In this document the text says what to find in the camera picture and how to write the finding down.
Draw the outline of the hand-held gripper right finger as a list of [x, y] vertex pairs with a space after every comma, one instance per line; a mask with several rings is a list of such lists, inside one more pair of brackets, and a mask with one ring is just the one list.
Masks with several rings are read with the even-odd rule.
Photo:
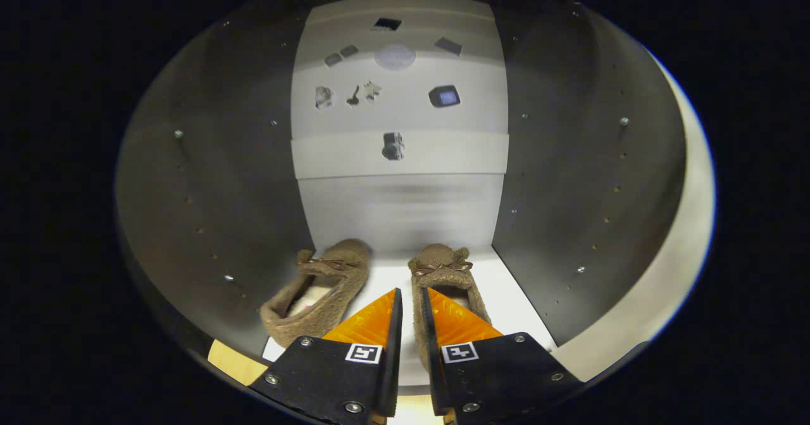
[[439, 344], [428, 289], [421, 292], [436, 416], [451, 424], [539, 424], [543, 413], [584, 389], [584, 382], [525, 332]]

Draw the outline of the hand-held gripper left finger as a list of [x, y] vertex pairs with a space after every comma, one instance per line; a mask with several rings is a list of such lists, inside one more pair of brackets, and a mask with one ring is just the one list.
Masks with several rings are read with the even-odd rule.
[[396, 414], [402, 293], [394, 288], [330, 335], [301, 336], [251, 391], [313, 424], [384, 424]]

